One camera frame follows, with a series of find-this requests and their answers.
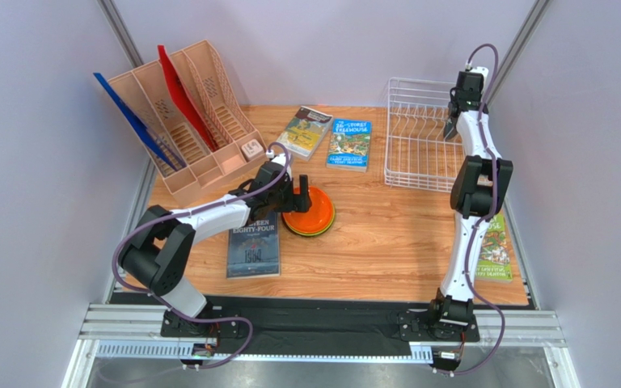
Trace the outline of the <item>orange plate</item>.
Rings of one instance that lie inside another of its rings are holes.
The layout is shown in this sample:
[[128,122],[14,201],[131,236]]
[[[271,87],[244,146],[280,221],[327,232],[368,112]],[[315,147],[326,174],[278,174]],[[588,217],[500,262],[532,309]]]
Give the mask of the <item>orange plate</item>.
[[320,188],[315,186],[309,187],[310,199],[312,201],[312,206],[310,207],[307,213],[283,213],[281,215],[281,220],[284,216],[291,217],[336,217],[336,209],[329,195]]

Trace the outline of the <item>green plate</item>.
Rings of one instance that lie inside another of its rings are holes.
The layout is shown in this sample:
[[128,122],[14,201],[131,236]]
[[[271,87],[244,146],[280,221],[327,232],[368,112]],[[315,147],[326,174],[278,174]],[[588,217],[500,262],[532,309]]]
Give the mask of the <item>green plate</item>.
[[298,218],[291,216],[284,216],[282,218],[285,227],[297,236],[302,237],[317,237],[326,233],[334,225],[335,217],[311,217],[311,218]]

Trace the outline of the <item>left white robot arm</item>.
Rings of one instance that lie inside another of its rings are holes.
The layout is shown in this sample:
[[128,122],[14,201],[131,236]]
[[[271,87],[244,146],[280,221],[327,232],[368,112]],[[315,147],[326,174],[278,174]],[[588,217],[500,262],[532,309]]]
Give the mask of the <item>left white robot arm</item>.
[[270,213],[310,210],[307,175],[293,178],[283,157],[265,162],[256,176],[218,200],[189,209],[169,211],[155,205],[122,240],[112,259],[149,293],[182,318],[200,322],[206,297],[185,275],[191,249],[216,234],[249,226]]

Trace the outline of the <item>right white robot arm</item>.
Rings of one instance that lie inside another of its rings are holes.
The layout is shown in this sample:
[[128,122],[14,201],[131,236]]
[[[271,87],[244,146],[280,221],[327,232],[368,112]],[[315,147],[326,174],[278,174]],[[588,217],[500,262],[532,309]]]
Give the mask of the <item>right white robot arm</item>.
[[491,139],[484,99],[488,70],[458,73],[450,90],[443,138],[461,137],[465,158],[452,186],[455,238],[450,266],[431,301],[430,321],[441,330],[464,330],[473,322],[475,273],[485,234],[509,187],[513,164],[501,157]]

